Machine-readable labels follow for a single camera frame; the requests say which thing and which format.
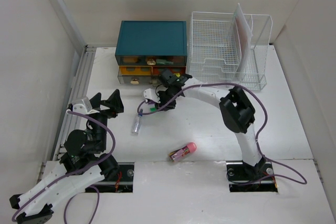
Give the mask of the small drawer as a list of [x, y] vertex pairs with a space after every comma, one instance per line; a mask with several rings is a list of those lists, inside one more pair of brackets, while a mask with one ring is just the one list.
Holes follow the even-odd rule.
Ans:
[[153, 67], [152, 68], [152, 85], [157, 87], [160, 83], [159, 75], [162, 73], [163, 70], [169, 69], [170, 72], [176, 73], [179, 72], [181, 75], [185, 73], [186, 67]]
[[152, 84], [152, 68], [140, 66], [120, 66], [118, 80], [120, 84]]

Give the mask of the green capsule stapler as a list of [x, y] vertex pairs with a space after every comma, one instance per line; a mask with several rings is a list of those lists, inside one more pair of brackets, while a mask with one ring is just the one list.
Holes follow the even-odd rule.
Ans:
[[157, 65], [173, 65], [174, 62], [168, 61], [168, 60], [164, 60], [164, 59], [157, 59], [156, 60], [156, 64]]

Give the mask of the transparent drawer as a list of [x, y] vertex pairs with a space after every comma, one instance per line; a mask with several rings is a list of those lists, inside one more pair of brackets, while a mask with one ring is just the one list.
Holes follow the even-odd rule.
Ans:
[[120, 66], [186, 66], [184, 56], [116, 56]]

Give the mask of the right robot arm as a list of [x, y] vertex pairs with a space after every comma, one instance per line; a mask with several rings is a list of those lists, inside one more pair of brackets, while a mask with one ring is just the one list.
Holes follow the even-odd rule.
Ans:
[[164, 69], [158, 77], [166, 88], [158, 92], [159, 103], [155, 106], [163, 111], [174, 109], [173, 97], [195, 98], [215, 106], [221, 112], [225, 126], [235, 133], [242, 152], [243, 172], [248, 180], [256, 179], [263, 171], [265, 159], [257, 147], [254, 128], [255, 108], [244, 89], [233, 86], [229, 92], [205, 84], [189, 74], [176, 76], [169, 69]]

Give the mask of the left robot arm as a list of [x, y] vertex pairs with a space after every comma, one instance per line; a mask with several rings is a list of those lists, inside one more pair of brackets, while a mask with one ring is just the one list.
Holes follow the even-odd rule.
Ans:
[[106, 100], [101, 98], [101, 93], [91, 99], [73, 100], [66, 112], [86, 119], [86, 129], [69, 133], [64, 143], [66, 152], [49, 174], [26, 193], [11, 196], [9, 202], [16, 211], [12, 222], [46, 223], [62, 201], [97, 182], [114, 179], [120, 166], [112, 152], [106, 152], [108, 136], [112, 139], [111, 148], [116, 145], [107, 124], [108, 119], [116, 118], [123, 111], [118, 89]]

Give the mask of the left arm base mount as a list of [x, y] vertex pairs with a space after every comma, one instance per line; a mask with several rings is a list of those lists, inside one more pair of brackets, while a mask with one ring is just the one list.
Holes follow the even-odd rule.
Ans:
[[100, 193], [132, 193], [134, 163], [119, 163], [120, 170], [112, 179], [93, 184]]

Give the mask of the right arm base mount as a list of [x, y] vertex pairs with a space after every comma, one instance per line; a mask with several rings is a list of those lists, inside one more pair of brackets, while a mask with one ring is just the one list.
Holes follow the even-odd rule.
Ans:
[[265, 176], [274, 173], [273, 166], [270, 162], [266, 162], [261, 168], [260, 173], [249, 174], [242, 161], [233, 161], [226, 163], [226, 177], [229, 182], [229, 191], [231, 193], [277, 193], [277, 183], [274, 177], [267, 177], [257, 181]]

